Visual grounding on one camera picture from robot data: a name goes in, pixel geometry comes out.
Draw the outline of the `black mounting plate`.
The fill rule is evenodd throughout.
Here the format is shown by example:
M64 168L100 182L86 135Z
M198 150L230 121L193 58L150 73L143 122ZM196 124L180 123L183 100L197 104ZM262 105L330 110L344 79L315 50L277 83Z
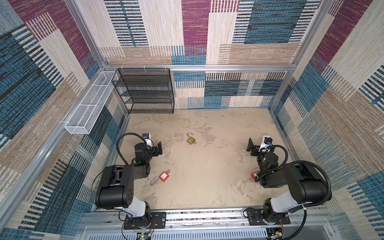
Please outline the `black mounting plate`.
M139 218L125 217L123 224L124 230L149 230L164 229L166 225L166 212L151 212Z
M291 223L288 214L272 212L271 215L264 215L263 209L246 208L243 210L243 216L248 219L250 226L289 225Z

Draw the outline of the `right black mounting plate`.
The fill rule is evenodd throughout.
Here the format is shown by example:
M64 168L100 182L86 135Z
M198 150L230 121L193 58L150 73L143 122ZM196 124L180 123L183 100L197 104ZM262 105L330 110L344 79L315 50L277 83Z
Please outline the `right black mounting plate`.
M272 212L271 215L264 215L263 209L246 208L243 210L243 216L248 219L250 226L289 225L291 223L288 214Z

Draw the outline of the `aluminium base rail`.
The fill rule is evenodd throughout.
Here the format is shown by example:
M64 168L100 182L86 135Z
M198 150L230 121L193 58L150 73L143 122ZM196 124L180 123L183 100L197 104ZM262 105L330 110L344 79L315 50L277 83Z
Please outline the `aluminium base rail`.
M154 210L166 212L164 229L124 230L124 214L86 213L75 238L77 240L277 240L292 235L305 221L297 240L340 240L341 236L325 207L315 207L289 215L289 225L250 226L243 216L244 207Z

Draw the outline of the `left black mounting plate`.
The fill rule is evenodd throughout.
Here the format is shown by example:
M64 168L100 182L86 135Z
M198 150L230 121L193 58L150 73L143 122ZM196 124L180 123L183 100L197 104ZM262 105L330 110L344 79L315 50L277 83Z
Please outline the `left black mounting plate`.
M149 230L164 229L166 225L166 212L151 212L139 218L125 217L123 224L124 230Z

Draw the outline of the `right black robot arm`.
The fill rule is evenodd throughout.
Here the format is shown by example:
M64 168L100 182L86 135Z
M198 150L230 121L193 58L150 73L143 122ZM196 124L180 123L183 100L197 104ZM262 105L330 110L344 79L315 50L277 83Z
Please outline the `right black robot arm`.
M290 163L287 149L275 145L270 136L263 136L260 145L249 140L246 151L257 159L259 169L252 174L255 183L265 189L288 187L279 196L265 200L261 210L249 210L250 221L260 219L265 225L289 224L290 213L322 205L332 198L331 181L325 171L308 161Z

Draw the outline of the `red padlock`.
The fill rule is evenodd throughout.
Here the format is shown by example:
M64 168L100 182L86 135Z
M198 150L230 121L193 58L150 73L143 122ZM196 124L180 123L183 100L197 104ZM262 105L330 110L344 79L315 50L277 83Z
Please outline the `red padlock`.
M158 177L154 177L151 180L150 185L154 186L158 181L165 182L169 177L170 177L170 170L165 171L161 175L159 175Z
M255 181L255 179L258 177L258 173L258 171L251 173L250 180Z

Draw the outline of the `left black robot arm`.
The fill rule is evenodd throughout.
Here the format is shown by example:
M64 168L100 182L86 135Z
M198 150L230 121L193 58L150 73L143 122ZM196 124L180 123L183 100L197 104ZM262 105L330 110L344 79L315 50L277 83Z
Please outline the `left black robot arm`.
M95 202L99 208L124 212L126 229L147 229L153 224L147 202L134 196L134 180L147 178L150 161L163 153L162 143L149 150L144 143L135 145L138 162L124 166L110 166L103 170Z

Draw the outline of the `brass padlock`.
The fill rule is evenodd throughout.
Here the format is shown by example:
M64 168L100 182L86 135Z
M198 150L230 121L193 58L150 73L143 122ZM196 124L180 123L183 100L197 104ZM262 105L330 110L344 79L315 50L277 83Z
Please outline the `brass padlock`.
M187 136L188 136L188 139L187 139L187 143L189 143L190 145L193 145L193 144L196 144L196 139L193 137L193 133L189 132L187 133Z

